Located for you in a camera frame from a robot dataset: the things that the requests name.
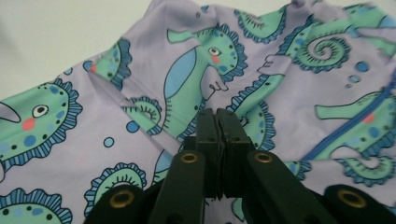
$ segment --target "blue zipper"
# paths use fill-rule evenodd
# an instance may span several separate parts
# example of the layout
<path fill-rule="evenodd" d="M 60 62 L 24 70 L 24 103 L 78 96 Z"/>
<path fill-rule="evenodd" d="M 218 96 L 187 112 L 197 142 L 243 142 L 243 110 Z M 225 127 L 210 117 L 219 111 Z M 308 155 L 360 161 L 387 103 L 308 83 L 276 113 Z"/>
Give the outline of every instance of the blue zipper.
<path fill-rule="evenodd" d="M 336 138 L 346 133 L 349 129 L 359 124 L 363 119 L 369 116 L 373 111 L 379 107 L 382 102 L 390 96 L 390 91 L 396 86 L 396 69 L 393 71 L 392 80 L 388 86 L 382 91 L 382 93 L 371 102 L 365 109 L 363 109 L 355 118 L 350 119 L 347 123 L 339 127 L 319 144 L 317 144 L 311 151 L 303 156 L 302 161 L 313 160 L 318 154 L 320 154 L 324 148 L 332 143 Z"/>

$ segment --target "garment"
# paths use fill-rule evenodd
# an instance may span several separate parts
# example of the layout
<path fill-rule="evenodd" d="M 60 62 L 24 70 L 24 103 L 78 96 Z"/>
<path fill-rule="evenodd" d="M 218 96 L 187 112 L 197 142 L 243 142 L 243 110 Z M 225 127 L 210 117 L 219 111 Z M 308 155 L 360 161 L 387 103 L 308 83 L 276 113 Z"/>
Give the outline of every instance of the garment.
<path fill-rule="evenodd" d="M 0 223 L 82 223 L 108 189 L 147 189 L 209 107 L 309 189 L 343 183 L 396 215 L 395 52 L 373 4 L 153 0 L 108 51 L 0 102 Z M 240 199 L 206 200 L 205 223 L 244 221 Z"/>

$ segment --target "blue polka dot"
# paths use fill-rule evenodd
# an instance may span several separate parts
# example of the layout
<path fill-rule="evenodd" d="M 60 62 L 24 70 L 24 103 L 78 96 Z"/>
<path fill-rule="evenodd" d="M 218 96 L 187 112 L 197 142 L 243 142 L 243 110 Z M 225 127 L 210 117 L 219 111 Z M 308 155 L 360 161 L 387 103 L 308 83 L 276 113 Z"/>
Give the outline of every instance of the blue polka dot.
<path fill-rule="evenodd" d="M 40 214 L 42 214 L 43 213 L 43 209 L 42 208 L 34 208 L 33 210 L 32 210 L 32 215 L 33 216 L 38 216 L 38 215 L 40 215 Z"/>
<path fill-rule="evenodd" d="M 373 138 L 377 138 L 379 136 L 379 130 L 376 127 L 372 127 L 369 129 L 369 134 Z"/>
<path fill-rule="evenodd" d="M 9 145 L 7 143 L 0 143 L 0 153 L 5 153 L 9 150 Z"/>
<path fill-rule="evenodd" d="M 225 72 L 225 71 L 227 71 L 228 68 L 227 68 L 227 66 L 222 65 L 219 67 L 219 69 L 221 70 L 221 72 Z"/>
<path fill-rule="evenodd" d="M 126 124 L 126 130 L 129 133 L 135 133 L 137 130 L 139 130 L 139 125 L 134 121 L 130 121 Z"/>
<path fill-rule="evenodd" d="M 298 45 L 302 45 L 304 43 L 303 39 L 296 39 L 295 41 L 296 41 L 296 44 L 298 44 Z"/>
<path fill-rule="evenodd" d="M 22 215 L 23 215 L 22 208 L 19 207 L 19 208 L 14 209 L 14 211 L 13 211 L 14 217 L 22 217 Z"/>
<path fill-rule="evenodd" d="M 105 147 L 112 147 L 114 145 L 114 139 L 112 137 L 107 137 L 103 145 L 105 145 Z"/>
<path fill-rule="evenodd" d="M 35 137 L 33 135 L 26 136 L 25 139 L 23 140 L 23 144 L 26 147 L 31 147 L 32 145 L 35 144 Z"/>
<path fill-rule="evenodd" d="M 60 119 L 61 117 L 63 117 L 64 116 L 64 111 L 61 111 L 61 112 L 59 112 L 57 115 L 56 115 L 56 118 L 57 119 Z"/>
<path fill-rule="evenodd" d="M 348 80 L 349 80 L 350 82 L 357 83 L 357 82 L 360 82 L 360 81 L 361 81 L 361 78 L 358 77 L 358 76 L 353 75 L 353 76 L 350 76 L 350 77 L 348 78 Z"/>
<path fill-rule="evenodd" d="M 92 65 L 92 61 L 87 61 L 82 66 L 84 67 L 84 70 L 88 72 L 91 68 L 91 65 Z"/>
<path fill-rule="evenodd" d="M 53 87 L 53 86 L 49 87 L 49 89 L 50 89 L 50 91 L 52 91 L 53 94 L 56 94 L 56 93 L 59 92 L 59 91 L 58 91 L 58 88 Z"/>
<path fill-rule="evenodd" d="M 357 147 L 358 145 L 361 144 L 361 140 L 359 139 L 359 137 L 353 136 L 353 137 L 350 138 L 349 144 L 352 147 Z"/>
<path fill-rule="evenodd" d="M 49 126 L 47 126 L 47 131 L 53 132 L 53 130 L 55 130 L 55 126 L 53 126 L 52 124 L 50 124 Z"/>
<path fill-rule="evenodd" d="M 117 68 L 117 66 L 116 66 L 115 63 L 110 63 L 110 64 L 108 65 L 108 69 L 109 69 L 109 70 L 114 70 L 114 69 L 116 69 L 116 68 Z"/>
<path fill-rule="evenodd" d="M 64 71 L 64 74 L 69 76 L 70 74 L 72 74 L 72 72 L 73 72 L 73 68 L 69 68 L 66 71 Z"/>
<path fill-rule="evenodd" d="M 367 72 L 370 69 L 370 65 L 367 62 L 358 62 L 355 68 L 360 72 Z"/>

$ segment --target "cartoon seahorse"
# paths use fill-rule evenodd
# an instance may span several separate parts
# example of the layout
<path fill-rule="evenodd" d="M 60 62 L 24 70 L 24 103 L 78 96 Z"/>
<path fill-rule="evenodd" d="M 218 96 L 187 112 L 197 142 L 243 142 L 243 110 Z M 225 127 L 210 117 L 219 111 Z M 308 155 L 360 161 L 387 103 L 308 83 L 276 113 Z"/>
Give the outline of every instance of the cartoon seahorse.
<path fill-rule="evenodd" d="M 391 147 L 396 135 L 396 97 L 376 91 L 350 105 L 316 105 L 320 119 L 349 119 L 348 125 L 320 142 L 304 159 L 329 159 L 339 147 L 349 147 L 363 157 L 376 156 Z"/>
<path fill-rule="evenodd" d="M 284 161 L 289 170 L 300 181 L 305 180 L 305 173 L 311 171 L 311 163 L 309 161 Z"/>
<path fill-rule="evenodd" d="M 131 98 L 135 107 L 124 107 L 123 110 L 134 120 L 138 120 L 138 125 L 143 130 L 155 130 L 160 132 L 158 123 L 161 120 L 161 107 L 157 100 L 151 100 L 147 96 Z"/>
<path fill-rule="evenodd" d="M 90 69 L 113 83 L 120 91 L 122 89 L 122 81 L 131 75 L 131 71 L 128 68 L 128 64 L 132 61 L 132 56 L 129 53 L 130 47 L 131 44 L 127 39 L 120 39 Z"/>
<path fill-rule="evenodd" d="M 167 36 L 172 44 L 196 38 L 201 45 L 183 54 L 170 68 L 164 83 L 164 122 L 147 132 L 154 135 L 166 131 L 183 141 L 194 132 L 197 111 L 205 107 L 200 83 L 207 68 L 215 68 L 222 81 L 229 82 L 234 76 L 243 75 L 243 70 L 247 67 L 246 56 L 244 47 L 238 43 L 238 35 L 231 32 L 225 24 L 197 33 L 169 30 Z M 134 117 L 133 119 L 137 123 L 141 122 Z"/>
<path fill-rule="evenodd" d="M 264 101 L 247 112 L 241 123 L 256 149 L 266 151 L 275 147 L 271 140 L 276 133 L 274 116 L 268 112 L 268 106 Z"/>
<path fill-rule="evenodd" d="M 383 185 L 395 174 L 396 161 L 390 157 L 350 158 L 337 161 L 344 165 L 346 176 L 352 177 L 356 184 L 363 183 L 367 187 L 375 184 Z"/>
<path fill-rule="evenodd" d="M 234 14 L 238 18 L 245 37 L 253 39 L 256 43 L 268 44 L 277 39 L 285 29 L 286 6 L 260 17 L 241 10 L 236 10 Z"/>
<path fill-rule="evenodd" d="M 350 46 L 340 34 L 349 26 L 347 20 L 323 23 L 310 16 L 305 25 L 285 37 L 276 55 L 289 56 L 301 69 L 314 73 L 340 68 L 350 52 Z"/>
<path fill-rule="evenodd" d="M 58 78 L 0 102 L 0 162 L 4 172 L 32 158 L 47 157 L 54 144 L 64 141 L 66 131 L 75 128 L 82 107 L 72 88 L 70 82 L 62 83 Z"/>
<path fill-rule="evenodd" d="M 396 22 L 391 16 L 370 4 L 345 7 L 345 11 L 353 24 L 349 29 L 352 36 L 364 36 L 389 58 L 393 57 L 396 52 Z"/>
<path fill-rule="evenodd" d="M 380 149 L 391 147 L 396 135 L 396 97 L 376 91 L 364 95 L 350 105 L 317 105 L 320 119 L 349 119 L 337 131 L 317 144 L 303 160 L 329 159 L 340 147 L 353 149 L 363 158 L 379 155 Z M 387 157 L 338 160 L 346 175 L 368 187 L 382 184 L 393 177 L 394 161 Z"/>
<path fill-rule="evenodd" d="M 157 160 L 157 163 L 155 164 L 155 173 L 154 173 L 154 178 L 152 181 L 152 185 L 160 182 L 166 177 L 166 174 L 168 174 L 169 166 L 171 165 L 173 156 L 166 151 L 165 149 L 161 153 L 160 157 Z"/>
<path fill-rule="evenodd" d="M 14 189 L 7 196 L 0 196 L 1 223 L 59 223 L 72 222 L 72 213 L 61 207 L 59 194 L 48 195 L 42 189 L 26 194 L 23 189 Z"/>
<path fill-rule="evenodd" d="M 120 162 L 114 168 L 105 169 L 91 184 L 91 189 L 87 190 L 84 195 L 88 202 L 85 207 L 85 217 L 88 216 L 93 206 L 109 189 L 122 184 L 134 185 L 141 189 L 145 187 L 147 184 L 146 173 L 134 163 L 125 164 Z"/>

